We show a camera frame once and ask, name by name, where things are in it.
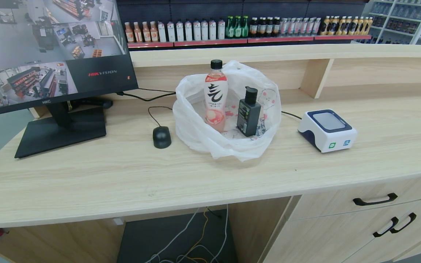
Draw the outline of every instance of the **plastic bag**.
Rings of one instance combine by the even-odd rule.
[[[173,105],[177,136],[189,148],[209,152],[214,159],[233,155],[245,161],[261,157],[281,122],[279,88],[259,70],[235,60],[224,65],[222,71],[228,80],[224,132],[219,133],[204,121],[206,74],[199,74],[184,77],[177,86]],[[257,102],[262,107],[256,135],[248,138],[236,128],[239,100],[244,98],[246,86],[258,90]]]

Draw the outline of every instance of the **monitor base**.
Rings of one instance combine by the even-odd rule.
[[[23,158],[107,134],[103,108],[67,113],[61,103],[47,105],[53,117],[29,122],[14,158]]]

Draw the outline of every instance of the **black mouse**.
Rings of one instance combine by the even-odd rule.
[[[153,130],[152,133],[153,145],[155,148],[164,149],[172,143],[170,130],[166,126],[159,126]]]

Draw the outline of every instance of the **black bottle cap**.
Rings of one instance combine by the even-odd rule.
[[[222,60],[211,60],[210,68],[212,68],[212,69],[222,69]]]
[[[258,90],[255,88],[251,88],[250,86],[246,86],[246,95],[244,96],[244,101],[247,104],[255,104],[256,98],[258,96]]]

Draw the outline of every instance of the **drawer handle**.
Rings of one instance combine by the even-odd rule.
[[[403,226],[399,230],[396,230],[394,228],[391,228],[391,233],[395,234],[395,233],[399,233],[400,231],[402,231],[404,228],[406,228],[408,225],[410,225],[417,218],[417,215],[415,213],[411,213],[409,215],[409,217],[410,217],[410,221],[409,221],[409,223],[407,223],[407,225]]]
[[[354,198],[354,203],[356,205],[360,205],[360,206],[365,206],[365,205],[379,205],[380,203],[389,203],[392,202],[394,200],[396,200],[396,198],[398,197],[395,193],[390,193],[387,195],[389,197],[388,200],[384,200],[384,201],[378,201],[378,202],[371,202],[371,203],[367,203],[364,200],[362,200],[361,198]]]
[[[392,226],[390,226],[388,229],[384,230],[383,233],[378,233],[378,231],[374,232],[373,236],[374,237],[380,237],[380,236],[384,235],[385,233],[387,233],[388,231],[390,231],[391,229],[393,229],[399,223],[399,218],[393,217],[393,218],[391,218],[391,221],[392,221]]]

